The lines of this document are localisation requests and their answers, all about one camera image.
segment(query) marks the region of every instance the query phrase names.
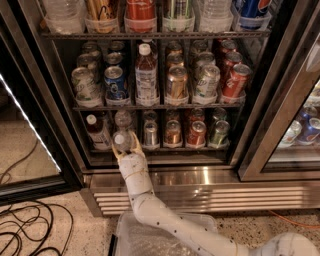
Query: beverage cooler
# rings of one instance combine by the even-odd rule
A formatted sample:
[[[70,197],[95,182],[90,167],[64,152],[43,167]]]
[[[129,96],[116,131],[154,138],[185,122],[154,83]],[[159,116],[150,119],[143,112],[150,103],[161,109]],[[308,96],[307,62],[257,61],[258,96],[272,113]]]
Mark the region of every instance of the beverage cooler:
[[[94,216],[121,214],[111,143],[131,130],[177,211],[320,206],[319,1],[98,2],[65,20],[50,0],[0,4],[2,87],[57,168],[1,185],[6,202],[80,190]]]

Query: white robotic arm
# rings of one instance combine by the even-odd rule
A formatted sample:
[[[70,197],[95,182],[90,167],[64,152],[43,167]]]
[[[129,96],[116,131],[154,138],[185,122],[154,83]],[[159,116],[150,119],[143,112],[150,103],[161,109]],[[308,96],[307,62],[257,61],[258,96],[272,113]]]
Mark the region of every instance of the white robotic arm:
[[[201,256],[320,256],[316,247],[299,234],[280,234],[258,249],[249,249],[183,219],[155,196],[145,155],[136,135],[131,134],[135,141],[131,154],[119,154],[114,147],[113,151],[127,185],[133,213],[140,223],[168,231]]]

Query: bottle label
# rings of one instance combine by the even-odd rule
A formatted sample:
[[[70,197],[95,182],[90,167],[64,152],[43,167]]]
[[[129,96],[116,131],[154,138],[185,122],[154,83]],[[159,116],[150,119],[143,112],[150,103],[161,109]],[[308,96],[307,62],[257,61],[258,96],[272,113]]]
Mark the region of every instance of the bottle label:
[[[142,100],[154,100],[157,98],[157,69],[136,69],[136,84],[138,98]]]
[[[100,132],[97,133],[88,133],[93,141],[93,146],[96,149],[109,149],[111,147],[110,143],[110,133],[107,129],[107,126],[104,124]]]

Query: black cable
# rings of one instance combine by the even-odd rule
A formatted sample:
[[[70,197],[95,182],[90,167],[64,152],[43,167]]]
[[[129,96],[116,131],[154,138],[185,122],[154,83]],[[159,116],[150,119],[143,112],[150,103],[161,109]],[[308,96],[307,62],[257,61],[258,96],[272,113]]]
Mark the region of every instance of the black cable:
[[[24,156],[23,158],[21,158],[20,160],[18,160],[17,162],[13,163],[11,166],[9,166],[3,173],[1,173],[1,176],[0,176],[0,185],[1,184],[6,184],[8,183],[10,180],[11,180],[11,175],[9,174],[9,172],[11,171],[11,169],[13,169],[15,166],[17,166],[18,164],[20,164],[22,161],[26,160],[33,152],[34,150],[36,149],[38,145],[38,140],[36,140],[36,143],[35,145],[33,146],[33,148],[31,149],[31,151],[26,155]],[[9,175],[9,179],[5,182],[5,183],[2,183],[3,181],[3,178],[6,176],[6,175]]]
[[[7,215],[11,215],[15,219],[15,221],[9,220],[9,221],[5,221],[3,223],[0,223],[0,228],[1,228],[1,226],[5,225],[5,224],[7,225],[6,228],[8,228],[8,224],[18,228],[18,230],[16,232],[2,232],[2,233],[0,233],[0,237],[1,236],[8,236],[8,235],[12,236],[11,240],[0,251],[0,255],[3,255],[3,253],[8,249],[8,247],[10,246],[10,244],[12,244],[12,242],[14,240],[17,241],[17,247],[15,248],[15,251],[12,253],[12,256],[16,256],[16,255],[20,254],[20,252],[23,249],[23,240],[22,240],[21,234],[19,234],[19,233],[22,233],[24,235],[25,239],[27,239],[28,241],[39,243],[37,248],[29,254],[30,256],[37,256],[42,253],[43,253],[43,255],[46,255],[45,253],[48,251],[55,252],[58,256],[62,256],[65,253],[65,250],[66,250],[68,243],[71,239],[73,225],[74,225],[74,219],[73,219],[71,212],[67,208],[65,208],[64,206],[59,205],[59,204],[45,204],[40,201],[34,201],[34,203],[37,203],[37,204],[29,205],[29,206],[25,206],[25,207],[21,207],[21,208],[16,208],[16,209],[12,209],[12,206],[10,206],[8,209],[0,212],[0,217],[5,217]],[[64,243],[64,246],[63,246],[61,252],[57,248],[52,247],[52,246],[41,248],[43,246],[43,244],[47,241],[48,237],[50,236],[51,231],[52,231],[52,227],[55,223],[54,222],[54,213],[52,210],[54,207],[62,208],[70,216],[70,229],[69,229],[67,239]],[[48,211],[49,218],[45,218],[42,216],[43,212],[41,212],[41,209],[43,209],[43,208],[45,208]],[[36,213],[33,214],[27,220],[23,220],[17,216],[18,213],[22,214],[22,213],[24,213],[24,211],[30,211],[30,210],[36,210]],[[25,227],[30,227],[32,224],[38,224],[38,223],[43,223],[43,222],[46,223],[46,232],[43,235],[43,237],[41,237],[39,239],[34,239],[34,238],[31,238],[27,234],[27,232],[25,231]]]

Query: white bottle cap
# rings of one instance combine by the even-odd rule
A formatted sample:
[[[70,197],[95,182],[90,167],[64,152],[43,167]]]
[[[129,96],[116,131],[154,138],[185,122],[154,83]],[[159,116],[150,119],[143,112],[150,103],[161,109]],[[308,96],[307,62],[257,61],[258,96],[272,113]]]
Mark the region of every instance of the white bottle cap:
[[[149,55],[151,53],[150,45],[140,44],[139,45],[139,53],[143,56]]]
[[[122,134],[117,134],[114,137],[114,142],[118,145],[122,144],[124,142],[124,136]]]
[[[88,115],[87,122],[90,125],[95,124],[97,122],[97,118],[94,115]]]

